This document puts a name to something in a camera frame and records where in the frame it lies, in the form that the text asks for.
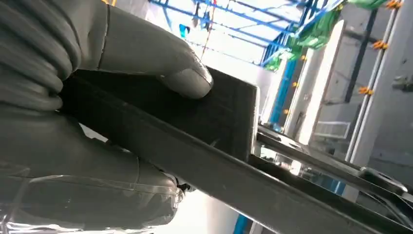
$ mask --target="gloved hand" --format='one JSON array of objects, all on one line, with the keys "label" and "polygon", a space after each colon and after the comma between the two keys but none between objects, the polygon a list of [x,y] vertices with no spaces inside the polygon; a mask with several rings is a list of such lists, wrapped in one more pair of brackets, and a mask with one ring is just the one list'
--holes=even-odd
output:
[{"label": "gloved hand", "polygon": [[[62,81],[78,68],[157,75],[181,95],[202,98],[212,87],[212,77],[190,47],[163,29],[100,0],[3,0],[0,12],[0,161],[29,168],[26,177],[70,175],[175,188],[173,179],[135,156],[87,138],[76,120],[56,110],[64,104],[58,96]],[[94,214],[81,210],[87,206],[76,204],[71,208],[66,199],[76,197],[79,201],[83,196],[76,194],[76,189],[70,191],[74,194],[59,193],[55,199],[47,199],[53,194],[34,189],[31,194],[44,194],[45,199],[33,201],[38,207],[33,209],[32,199],[23,197],[22,202],[29,204],[22,207],[31,208],[22,212],[30,213],[30,217],[42,216],[36,221],[42,225],[48,220],[54,224],[77,224],[78,212],[89,214],[83,217],[91,218],[93,228],[101,224],[103,228],[133,229],[145,226],[145,220],[137,221],[134,214],[148,214],[152,223],[147,225],[153,226],[168,223],[176,208],[171,207],[174,202],[168,198],[160,201],[161,206],[153,202],[121,202],[122,207],[115,209],[113,194],[93,199],[87,196],[84,202],[93,200],[94,207],[101,208]],[[0,196],[0,204],[14,202],[8,200],[6,193],[1,194],[4,196]],[[112,206],[105,207],[109,197]],[[52,209],[40,207],[42,204]],[[7,219],[3,220],[5,223],[13,218],[18,223],[16,217],[8,215],[2,215]],[[84,222],[83,227],[87,227],[88,221]]]}]

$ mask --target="black plastic part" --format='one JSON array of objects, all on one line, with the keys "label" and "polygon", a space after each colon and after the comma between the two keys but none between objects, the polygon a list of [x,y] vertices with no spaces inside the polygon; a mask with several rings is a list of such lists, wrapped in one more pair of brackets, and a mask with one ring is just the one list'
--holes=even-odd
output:
[{"label": "black plastic part", "polygon": [[372,168],[361,168],[358,177],[363,178],[399,196],[402,196],[407,192],[407,188],[402,183]]},{"label": "black plastic part", "polygon": [[[153,76],[79,70],[71,79],[86,80],[125,104],[137,107],[208,145],[213,144],[215,148],[246,161],[256,134],[254,113],[258,88],[219,71],[209,71],[218,80],[214,81],[213,90],[201,100],[182,97]],[[65,85],[71,85],[71,79]],[[68,97],[68,92],[63,91],[61,96],[65,101],[63,110],[77,104]],[[105,112],[102,109],[102,117],[105,117]],[[95,121],[95,116],[91,115],[88,121]]]}]

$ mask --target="industrial machine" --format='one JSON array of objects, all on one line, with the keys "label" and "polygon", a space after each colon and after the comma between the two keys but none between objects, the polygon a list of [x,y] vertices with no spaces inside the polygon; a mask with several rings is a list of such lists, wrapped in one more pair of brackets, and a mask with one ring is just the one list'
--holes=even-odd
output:
[{"label": "industrial machine", "polygon": [[[6,0],[0,12],[2,233],[151,233],[189,187],[277,233],[413,233],[409,188],[259,126],[257,87],[166,31],[99,0]],[[392,219],[259,158],[261,145]]]}]

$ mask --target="ventilation grille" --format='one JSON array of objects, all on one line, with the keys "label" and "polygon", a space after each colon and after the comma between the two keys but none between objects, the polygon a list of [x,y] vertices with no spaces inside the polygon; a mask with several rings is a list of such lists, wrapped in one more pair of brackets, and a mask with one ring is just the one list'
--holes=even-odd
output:
[{"label": "ventilation grille", "polygon": [[319,137],[346,139],[349,131],[350,122],[319,121],[314,131],[314,135]]}]

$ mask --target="blue frame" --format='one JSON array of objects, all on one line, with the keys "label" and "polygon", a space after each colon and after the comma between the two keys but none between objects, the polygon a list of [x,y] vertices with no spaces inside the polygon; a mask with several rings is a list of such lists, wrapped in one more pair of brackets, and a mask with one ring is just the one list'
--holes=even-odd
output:
[{"label": "blue frame", "polygon": [[287,96],[288,88],[291,86],[291,81],[293,78],[296,65],[297,65],[296,60],[289,61],[287,63],[287,67],[285,69],[284,75],[280,83],[280,87],[278,89],[277,98],[275,99],[274,108],[272,110],[272,113],[269,119],[271,123],[278,123],[278,120],[280,120],[282,107],[284,106],[284,103],[285,103],[285,98]]},{"label": "blue frame", "polygon": [[[300,6],[303,7],[303,12],[302,12],[302,15],[301,15],[299,21],[289,19],[287,16],[283,16],[283,15],[280,15],[280,14],[275,14],[273,12],[270,12],[269,10],[272,9],[273,7],[258,8],[258,7],[252,6],[248,3],[242,2],[242,0],[230,0],[233,3],[239,4],[243,7],[247,7],[249,9],[251,9],[252,12],[258,11],[258,12],[261,12],[261,13],[266,14],[268,16],[272,16],[274,18],[273,20],[270,20],[270,21],[267,21],[267,22],[262,21],[260,19],[256,19],[254,17],[250,17],[250,16],[248,16],[244,13],[234,11],[232,9],[229,9],[228,7],[223,7],[223,6],[214,4],[214,3],[212,3],[211,0],[193,0],[194,3],[200,3],[200,4],[205,4],[207,6],[210,6],[210,7],[215,7],[217,9],[226,11],[229,14],[237,15],[241,18],[248,19],[248,20],[255,23],[255,24],[252,24],[252,25],[247,25],[247,26],[243,26],[243,27],[239,27],[239,28],[230,27],[230,26],[225,25],[224,23],[212,21],[210,19],[206,19],[205,17],[195,15],[192,12],[184,11],[184,10],[179,9],[177,7],[171,6],[171,5],[169,5],[169,0],[149,0],[149,1],[156,4],[156,5],[159,5],[159,6],[163,7],[165,18],[166,18],[166,20],[168,22],[168,25],[170,27],[171,27],[171,21],[168,17],[167,9],[174,10],[174,11],[180,12],[182,14],[194,17],[196,19],[202,20],[203,22],[208,22],[208,23],[219,25],[221,27],[227,28],[227,29],[229,29],[231,31],[234,31],[236,33],[243,34],[245,36],[248,36],[248,37],[251,37],[251,38],[254,38],[254,39],[260,41],[261,43],[256,42],[256,41],[252,41],[248,38],[242,38],[240,36],[236,36],[236,35],[226,33],[228,36],[230,36],[232,38],[239,39],[239,40],[242,40],[242,41],[246,41],[246,42],[249,42],[249,43],[254,44],[256,46],[262,47],[262,48],[266,48],[264,50],[264,53],[263,53],[263,56],[262,56],[262,61],[259,64],[260,66],[264,67],[274,57],[276,57],[282,51],[285,51],[285,50],[289,51],[290,50],[287,46],[288,37],[299,37],[300,34],[305,29],[307,29],[308,27],[313,25],[321,17],[323,17],[327,12],[335,9],[337,6],[344,3],[346,0],[331,0],[332,3],[330,3],[330,4],[327,4],[328,0],[322,0],[323,1],[323,7],[321,9],[319,9],[317,7],[319,0],[307,0],[306,2],[301,2],[300,0],[288,0],[290,3],[288,3],[287,5],[291,5],[291,6],[300,5]],[[289,26],[286,27],[286,28],[282,28],[282,27],[279,27],[279,26],[276,26],[276,25],[273,24],[275,22],[280,22],[280,21],[287,22],[289,24]],[[255,35],[255,34],[252,34],[252,33],[249,33],[249,32],[246,32],[246,31],[242,30],[243,28],[248,28],[248,27],[256,26],[256,25],[263,25],[263,26],[266,26],[268,28],[271,28],[271,29],[276,30],[276,31],[281,32],[281,33],[275,40],[269,40],[269,39],[266,39],[264,37],[261,37],[260,35]],[[298,30],[293,30],[292,26],[298,27]]]}]

